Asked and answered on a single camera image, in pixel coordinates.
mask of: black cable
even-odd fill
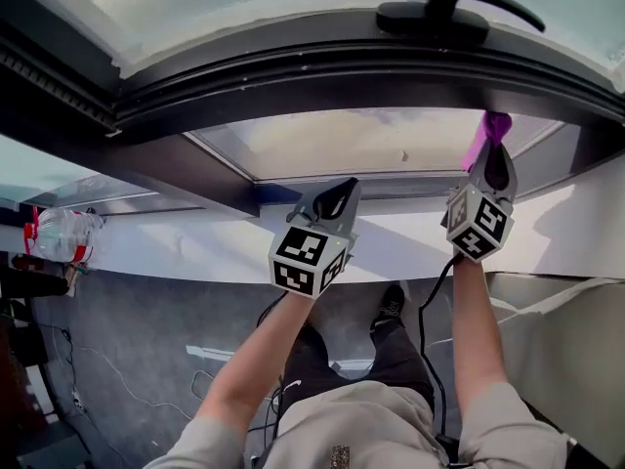
[[[423,358],[423,361],[428,366],[428,369],[430,370],[430,373],[434,377],[434,380],[436,381],[438,385],[438,389],[440,390],[440,402],[442,403],[441,405],[442,412],[440,416],[440,433],[442,435],[445,435],[445,431],[447,429],[447,396],[445,395],[445,388],[442,385],[442,382],[440,381],[440,378],[438,377],[436,371],[434,370],[434,366],[430,362],[430,359],[426,356],[426,335],[425,335],[425,327],[423,324],[423,312],[430,305],[430,303],[434,300],[434,298],[437,296],[438,290],[440,289],[440,286],[442,285],[442,282],[444,281],[451,267],[463,258],[464,258],[464,255],[461,253],[458,253],[447,264],[445,264],[445,267],[442,269],[442,272],[440,273],[440,276],[437,279],[437,283],[434,285],[432,292],[430,292],[430,296],[428,297],[428,299],[426,300],[424,304],[419,306],[419,339],[420,339],[419,340],[419,354],[421,355],[421,358]]]
[[[273,308],[275,306],[277,306],[277,303],[280,302],[287,293],[288,293],[288,291],[284,290],[284,292],[282,292],[282,294],[277,299],[275,299],[271,304],[269,304],[263,310],[261,315],[258,317],[258,320],[256,321],[256,327],[257,328],[259,326],[261,326],[261,323],[265,320],[265,318],[271,313]],[[265,431],[263,432],[263,441],[265,443],[265,448],[267,448],[267,429],[269,427],[273,426],[272,439],[275,440],[275,437],[277,436],[278,423],[280,422],[281,407],[282,407],[282,397],[284,396],[284,389],[283,389],[283,383],[282,383],[282,376],[281,375],[278,377],[278,380],[280,382],[280,387],[275,389],[275,391],[273,391],[273,393],[271,394],[271,400],[270,400],[270,403],[267,406],[267,413],[265,414],[265,425],[263,427],[254,428],[254,430],[265,429]],[[273,402],[275,401],[275,398],[276,398],[276,396],[278,394],[279,394],[279,400],[278,400],[278,403],[277,403],[277,411],[276,411],[275,408],[273,407]],[[273,424],[269,424],[269,422],[270,422],[270,409],[275,414],[275,422]]]
[[[54,326],[53,324],[39,323],[37,321],[22,320],[21,318],[15,318],[15,317],[12,317],[11,315],[7,315],[6,313],[2,313],[0,316],[8,318],[9,320],[13,320],[13,321],[21,321],[22,323],[34,324],[37,326],[44,326],[45,328],[55,328],[56,330],[60,330],[61,332],[67,331],[66,328],[61,328],[60,326]]]
[[[71,334],[69,333],[69,330],[67,328],[61,328],[60,326],[56,326],[53,324],[47,324],[47,323],[40,323],[38,321],[30,321],[30,320],[21,320],[19,318],[14,318],[11,315],[6,315],[6,314],[2,314],[0,316],[6,317],[10,320],[13,321],[21,321],[24,323],[28,323],[28,324],[34,324],[36,326],[43,326],[44,328],[52,328],[52,330],[58,330],[62,336],[65,338],[65,340],[69,343],[69,356],[68,358],[65,358],[65,361],[69,363],[69,366],[71,367],[71,394],[72,394],[72,402],[74,404],[74,406],[76,407],[76,409],[83,414],[87,420],[89,421],[89,423],[93,426],[93,428],[98,432],[98,434],[100,435],[100,437],[104,440],[104,442],[108,445],[108,447],[110,449],[112,449],[118,456],[119,458],[121,458],[121,460],[124,462],[124,464],[128,467],[132,467],[132,465],[128,462],[128,460],[126,459],[126,457],[124,457],[124,455],[122,455],[119,450],[117,448],[115,448],[113,445],[111,445],[108,440],[106,439],[106,436],[103,434],[103,432],[100,430],[100,428],[96,425],[96,423],[92,420],[92,418],[89,416],[89,414],[87,413],[87,410],[85,409],[81,409],[80,407],[78,407],[76,400],[73,398],[74,393],[76,392],[76,367],[74,365],[74,343],[73,340],[71,339]],[[80,436],[80,433],[78,432],[78,430],[71,425],[68,422],[68,419],[63,420],[61,419],[61,421],[63,421],[65,424],[67,424],[72,431],[74,431],[74,433],[76,433],[76,435],[78,436],[78,438],[80,439],[80,441],[82,442],[83,446],[85,447],[85,449],[91,453],[89,451],[89,449],[87,448],[87,445],[84,443],[84,441],[82,440],[82,437]]]
[[[254,431],[260,431],[261,429],[268,429],[268,428],[270,428],[274,424],[275,423],[272,422],[271,424],[266,424],[264,426],[252,427],[251,429],[248,429],[247,432],[251,433],[251,432],[254,432]]]
[[[280,423],[280,417],[282,416],[282,398],[284,398],[284,381],[282,380],[281,375],[278,377],[278,380],[280,381],[280,387],[278,388],[280,394],[279,394],[278,401],[277,401],[277,416],[275,418],[275,425],[273,426],[272,439],[274,441],[275,441],[275,438],[277,438],[277,428],[278,428],[278,424]]]
[[[278,302],[280,302],[284,296],[287,294],[288,292],[286,290],[284,290],[284,292],[282,293],[282,295],[280,295],[277,299],[275,299],[271,304],[269,304],[261,313],[261,315],[258,317],[258,320],[256,321],[256,327],[258,328],[259,326],[261,326],[261,323],[265,320],[265,318],[269,315],[269,313],[271,312],[271,310],[277,305]]]

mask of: plastic bottle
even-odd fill
[[[64,208],[48,208],[23,227],[26,254],[56,262],[93,260],[102,217]]]

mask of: cable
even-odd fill
[[[251,429],[248,429],[247,432],[252,433],[254,431],[260,431],[261,429],[267,429],[268,427],[271,427],[273,425],[275,425],[275,422],[271,424],[265,424],[264,426],[252,427]]]
[[[130,390],[130,388],[128,387],[128,384],[126,384],[126,379],[124,379],[124,376],[122,375],[122,373],[115,367],[115,365],[112,362],[110,362],[108,357],[106,355],[103,355],[100,351],[96,351],[93,348],[83,347],[83,346],[76,346],[76,349],[79,349],[80,351],[91,351],[92,353],[95,353],[96,355],[98,355],[101,358],[103,358],[108,363],[108,365],[115,371],[115,373],[117,373],[117,375],[119,375],[119,378],[121,379],[122,384],[126,388],[126,391],[128,391],[128,394],[130,394],[130,396],[132,396],[138,402],[143,403],[143,404],[148,405],[148,406],[152,406],[152,407],[170,406],[171,408],[174,408],[177,411],[179,411],[180,414],[183,415],[184,417],[186,417],[188,420],[192,420],[193,419],[193,417],[191,417],[190,415],[187,415],[186,413],[184,413],[179,406],[176,406],[174,404],[171,404],[171,403],[157,403],[157,404],[155,404],[155,403],[149,402],[148,400],[144,400],[143,398],[139,398],[137,395],[135,395],[135,393],[133,393]]]
[[[275,299],[271,304],[269,304],[265,310],[261,313],[261,315],[258,317],[258,320],[256,321],[256,327],[258,328],[259,326],[261,326],[261,323],[265,320],[265,318],[270,314],[271,310],[277,305],[278,302],[280,302],[284,296],[288,293],[288,291],[284,290],[284,292],[282,292],[282,295],[280,295],[277,299]]]
[[[462,253],[458,253],[455,256],[453,256],[453,258],[447,264],[445,264],[445,267],[442,269],[442,272],[440,273],[440,276],[437,279],[437,283],[434,285],[432,292],[430,292],[430,296],[428,297],[428,299],[426,300],[424,304],[419,306],[419,354],[421,355],[421,358],[423,358],[423,361],[428,366],[428,369],[430,370],[430,373],[434,377],[434,380],[437,382],[438,389],[440,390],[440,402],[442,403],[441,405],[442,412],[440,416],[440,433],[443,436],[445,436],[445,432],[447,428],[447,396],[445,395],[445,388],[442,385],[442,382],[440,381],[440,378],[438,377],[436,371],[434,370],[434,366],[430,362],[429,358],[426,356],[426,335],[425,335],[425,327],[423,324],[423,312],[436,297],[438,290],[440,289],[440,286],[442,285],[442,282],[444,281],[451,267],[463,258],[464,258],[464,255]]]
[[[256,327],[257,328],[259,326],[261,326],[261,323],[271,313],[273,308],[275,306],[277,306],[277,303],[280,302],[286,296],[287,293],[288,293],[288,291],[284,290],[284,292],[282,292],[282,294],[277,299],[275,299],[271,304],[269,304],[263,310],[261,315],[258,317],[258,320],[256,321]],[[267,428],[273,426],[273,433],[271,435],[271,438],[273,440],[275,440],[275,438],[277,437],[277,430],[278,430],[278,424],[280,422],[280,417],[282,416],[282,398],[284,396],[284,383],[282,381],[282,375],[278,376],[278,381],[280,382],[280,386],[277,389],[275,389],[275,391],[273,391],[273,393],[271,394],[270,403],[267,406],[267,413],[265,414],[265,426],[264,426],[265,432],[263,433],[263,439],[264,439],[264,442],[265,442],[265,448],[267,448]],[[274,402],[276,396],[279,397],[278,403],[277,403],[277,411],[273,407],[273,402]],[[270,421],[270,408],[273,411],[273,413],[275,413],[275,422],[273,424],[271,424],[271,425],[269,424],[269,421]]]
[[[61,328],[60,326],[54,326],[53,324],[38,323],[37,321],[22,320],[21,318],[15,318],[15,317],[12,317],[11,315],[7,315],[5,313],[3,313],[0,316],[2,316],[4,318],[8,318],[9,320],[21,321],[22,323],[34,324],[34,325],[37,325],[37,326],[43,326],[45,328],[54,328],[54,329],[60,330],[60,331],[64,331],[65,330],[64,328]]]
[[[74,366],[74,359],[73,359],[73,351],[74,351],[74,344],[73,341],[71,339],[71,335],[69,334],[69,330],[66,328],[61,328],[60,326],[55,326],[53,324],[47,324],[47,323],[40,323],[38,321],[30,321],[30,320],[21,320],[21,319],[17,319],[17,318],[13,318],[9,315],[2,315],[4,317],[7,317],[11,320],[14,321],[22,321],[24,323],[29,323],[29,324],[34,324],[36,326],[39,327],[44,327],[44,328],[50,328],[52,329],[52,331],[50,332],[52,334],[52,342],[54,344],[54,348],[55,348],[55,353],[57,354],[57,359],[59,360],[59,364],[61,365],[61,369],[63,370],[63,375],[64,375],[64,366],[63,366],[63,360],[61,358],[61,355],[59,354],[59,348],[57,347],[57,339],[55,337],[55,330],[58,330],[61,332],[62,336],[65,338],[65,340],[69,343],[69,358],[66,358],[65,360],[69,363],[69,365],[71,366],[71,394],[72,394],[72,399],[73,399],[73,404],[76,407],[76,409],[82,414],[84,415],[87,420],[89,421],[89,423],[93,426],[93,428],[98,432],[98,434],[100,435],[100,437],[103,439],[103,441],[108,445],[108,447],[113,450],[117,456],[119,456],[119,458],[121,458],[121,460],[124,462],[124,464],[127,467],[132,468],[132,464],[130,462],[128,462],[128,460],[126,459],[126,457],[124,457],[124,455],[121,454],[121,452],[115,448],[106,438],[106,436],[103,434],[103,432],[100,430],[100,428],[96,425],[96,423],[92,420],[92,418],[87,414],[87,410],[85,409],[85,407],[79,403],[78,401],[76,401],[76,395],[78,397],[80,397],[80,395],[78,394],[78,390],[76,389],[76,368]],[[80,433],[78,432],[78,430],[72,426],[69,423],[69,418],[68,417],[64,422],[71,428],[72,431],[74,431],[74,433],[76,433],[76,435],[78,436],[78,438],[81,440],[83,446],[85,447],[85,449],[87,451],[89,451],[89,449],[87,448],[87,446],[85,445],[84,441],[82,440],[82,436],[80,436]]]
[[[209,376],[209,377],[210,377],[211,379],[213,379],[213,380],[215,379],[215,375],[212,375],[212,374],[208,373],[208,372],[207,372],[207,371],[205,371],[205,370],[197,370],[197,371],[193,374],[193,379],[191,380],[191,386],[190,386],[191,393],[192,393],[192,394],[193,394],[196,398],[198,398],[201,402],[203,402],[203,401],[204,401],[204,399],[203,399],[201,396],[196,395],[196,394],[195,394],[195,391],[193,390],[193,386],[195,385],[195,379],[197,378],[197,375],[199,375],[200,373],[203,373],[204,375]]]
[[[117,453],[119,458],[121,458],[124,461],[124,464],[126,464],[126,466],[128,466],[128,467],[132,467],[132,464],[128,461],[128,459],[124,455],[122,455],[121,452],[116,447],[114,447],[111,443],[108,442],[108,440],[106,439],[106,436],[103,434],[103,432],[100,430],[100,428],[96,425],[96,423],[91,419],[91,417],[87,414],[87,412],[86,411],[81,411],[81,410],[79,410],[79,411],[80,411],[80,413],[82,413],[87,418],[89,423],[98,432],[98,434],[103,439],[103,441],[108,445],[108,447],[110,449],[112,449],[115,453]]]

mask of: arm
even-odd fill
[[[504,369],[501,335],[481,264],[453,273],[453,361],[462,415],[459,455],[479,469],[561,469],[566,441],[538,422]]]
[[[482,391],[508,378],[481,264],[463,259],[454,267],[453,299],[453,366],[464,419]]]
[[[313,304],[312,299],[288,293],[217,374],[196,418],[215,419],[245,436]]]

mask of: gray carpet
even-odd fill
[[[432,279],[408,283],[411,300],[403,319],[415,343],[419,337],[417,307],[433,284]],[[373,358],[368,327],[387,286],[336,284],[317,302],[311,320],[325,339],[330,360]],[[76,388],[93,424],[72,405],[71,372],[65,360],[69,344],[55,331],[55,350],[50,329],[44,330],[51,359],[47,371],[54,394],[85,438],[96,467],[142,467],[165,453],[188,419],[173,406],[145,402],[173,404],[193,416],[200,404],[190,390],[193,374],[202,369],[214,374],[224,362],[192,356],[187,346],[235,351],[253,331],[260,312],[280,293],[268,285],[94,272],[80,279],[75,298],[35,299],[33,308],[40,322],[67,326],[71,331]],[[451,304],[448,279],[426,312],[426,343],[451,337]],[[434,346],[429,354],[447,390],[448,433],[457,436],[460,419],[448,344]],[[141,401],[126,389],[122,376]],[[210,378],[200,374],[196,394],[203,396],[209,384]],[[267,402],[261,406],[253,426],[264,425],[267,406]],[[107,444],[121,453],[125,462]],[[246,461],[252,454],[260,455],[263,446],[263,431],[251,433]]]

